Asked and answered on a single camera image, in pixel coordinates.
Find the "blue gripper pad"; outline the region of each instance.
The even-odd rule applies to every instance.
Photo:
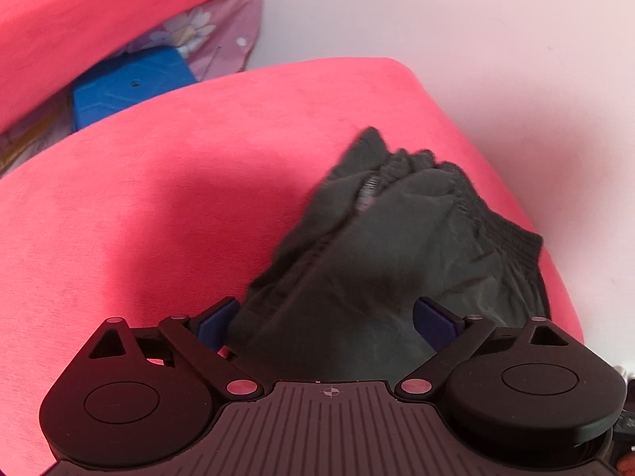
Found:
[[[72,84],[75,130],[194,83],[194,75],[174,48],[161,46],[106,59]]]
[[[214,306],[209,314],[201,317],[195,326],[195,335],[202,343],[214,352],[220,351],[225,345],[225,336],[229,323],[240,310],[240,303],[233,298],[227,298]]]
[[[421,337],[437,352],[454,342],[465,327],[462,319],[427,298],[415,302],[412,322]]]

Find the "pink cushion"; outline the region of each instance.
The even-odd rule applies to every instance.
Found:
[[[150,28],[208,0],[0,0],[0,132]]]
[[[242,298],[310,192],[368,125],[462,166],[532,229],[492,168],[404,66],[330,59],[186,87],[98,122],[0,181],[0,468],[53,458],[39,403],[110,316],[150,326]],[[553,317],[582,338],[548,254]]]

